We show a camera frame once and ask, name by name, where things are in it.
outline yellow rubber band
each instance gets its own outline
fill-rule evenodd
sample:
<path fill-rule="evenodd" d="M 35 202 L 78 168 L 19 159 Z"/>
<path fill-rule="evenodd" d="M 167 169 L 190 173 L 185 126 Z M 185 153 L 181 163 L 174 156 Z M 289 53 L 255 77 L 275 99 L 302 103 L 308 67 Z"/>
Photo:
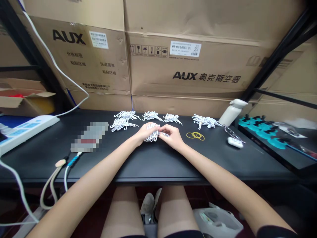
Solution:
<path fill-rule="evenodd" d="M 187 134 L 186 134 L 186 136 L 187 136 L 188 138 L 190 138 L 190 139 L 195 139 L 195 137 L 189 137 Z"/>
<path fill-rule="evenodd" d="M 190 139 L 199 139 L 199 140 L 205 140 L 205 137 L 202 135 L 202 134 L 200 134 L 199 132 L 188 132 L 186 134 L 186 136 L 188 137 L 188 138 L 190 138 Z"/>

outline shoe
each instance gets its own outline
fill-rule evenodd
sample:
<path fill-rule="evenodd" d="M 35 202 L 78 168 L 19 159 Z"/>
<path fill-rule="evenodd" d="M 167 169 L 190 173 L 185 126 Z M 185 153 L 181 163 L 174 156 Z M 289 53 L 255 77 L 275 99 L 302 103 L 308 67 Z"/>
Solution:
<path fill-rule="evenodd" d="M 155 217 L 155 210 L 156 210 L 156 206 L 158 204 L 159 196 L 161 195 L 161 192 L 162 192 L 162 188 L 159 188 L 155 194 L 154 206 L 153 206 L 153 211 L 152 211 L 152 219 L 151 219 L 153 224 L 158 223 L 158 220 Z"/>
<path fill-rule="evenodd" d="M 143 218 L 144 224 L 150 224 L 152 219 L 152 211 L 154 207 L 154 197 L 153 194 L 148 193 L 142 203 L 140 213 Z"/>

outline open cardboard box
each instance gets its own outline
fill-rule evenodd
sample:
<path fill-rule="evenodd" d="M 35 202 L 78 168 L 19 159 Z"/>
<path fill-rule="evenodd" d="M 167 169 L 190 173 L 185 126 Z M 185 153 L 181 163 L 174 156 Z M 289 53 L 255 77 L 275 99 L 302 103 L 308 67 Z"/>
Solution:
<path fill-rule="evenodd" d="M 0 111 L 5 115 L 47 115 L 55 111 L 52 96 L 40 81 L 3 78 L 0 79 Z"/>

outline teal plastic holder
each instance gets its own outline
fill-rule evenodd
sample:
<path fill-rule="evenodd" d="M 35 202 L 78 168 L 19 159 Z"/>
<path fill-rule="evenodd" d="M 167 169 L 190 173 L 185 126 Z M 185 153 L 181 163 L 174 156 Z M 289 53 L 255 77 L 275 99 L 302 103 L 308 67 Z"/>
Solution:
<path fill-rule="evenodd" d="M 273 125 L 267 125 L 265 123 L 261 124 L 261 129 L 263 131 L 267 131 L 267 130 L 271 129 L 271 127 L 273 127 Z"/>
<path fill-rule="evenodd" d="M 257 131 L 256 132 L 258 136 L 264 138 L 264 139 L 271 139 L 272 136 L 276 136 L 276 132 L 270 132 L 269 134 L 264 131 Z"/>
<path fill-rule="evenodd" d="M 263 120 L 265 120 L 265 116 L 262 116 L 262 117 L 257 119 L 257 121 L 263 121 Z"/>
<path fill-rule="evenodd" d="M 250 124 L 250 125 L 248 125 L 247 127 L 248 127 L 250 130 L 255 131 L 255 132 L 261 130 L 260 125 L 259 125 L 259 126 L 255 126 L 255 125 L 253 125 L 253 124 Z"/>
<path fill-rule="evenodd" d="M 250 124 L 249 121 L 244 122 L 243 119 L 244 117 L 242 119 L 239 119 L 239 125 L 243 127 L 248 126 Z"/>
<path fill-rule="evenodd" d="M 249 123 L 250 123 L 251 125 L 253 125 L 256 121 L 258 121 L 258 120 L 257 120 L 257 119 L 250 118 Z"/>
<path fill-rule="evenodd" d="M 287 143 L 286 142 L 280 142 L 278 140 L 278 138 L 273 138 L 273 139 L 269 139 L 267 140 L 271 145 L 275 146 L 276 148 L 279 149 L 286 149 Z"/>

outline person's leg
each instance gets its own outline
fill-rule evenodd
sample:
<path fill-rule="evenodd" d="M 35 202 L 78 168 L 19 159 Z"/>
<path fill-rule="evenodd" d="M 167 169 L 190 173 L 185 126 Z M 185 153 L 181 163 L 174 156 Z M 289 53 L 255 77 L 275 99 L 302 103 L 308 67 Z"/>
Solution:
<path fill-rule="evenodd" d="M 156 208 L 158 238 L 185 231 L 198 230 L 184 186 L 163 187 Z"/>
<path fill-rule="evenodd" d="M 101 238 L 145 235 L 134 187 L 117 187 Z"/>

